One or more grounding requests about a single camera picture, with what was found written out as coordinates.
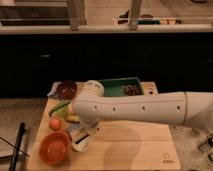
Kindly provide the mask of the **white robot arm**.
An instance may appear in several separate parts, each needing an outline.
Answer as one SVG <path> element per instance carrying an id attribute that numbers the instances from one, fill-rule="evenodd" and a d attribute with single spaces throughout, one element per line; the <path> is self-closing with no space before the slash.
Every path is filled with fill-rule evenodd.
<path id="1" fill-rule="evenodd" d="M 88 131 L 95 129 L 101 120 L 128 120 L 180 125 L 213 134 L 212 92 L 105 97 L 104 86 L 89 80 L 71 105 Z"/>

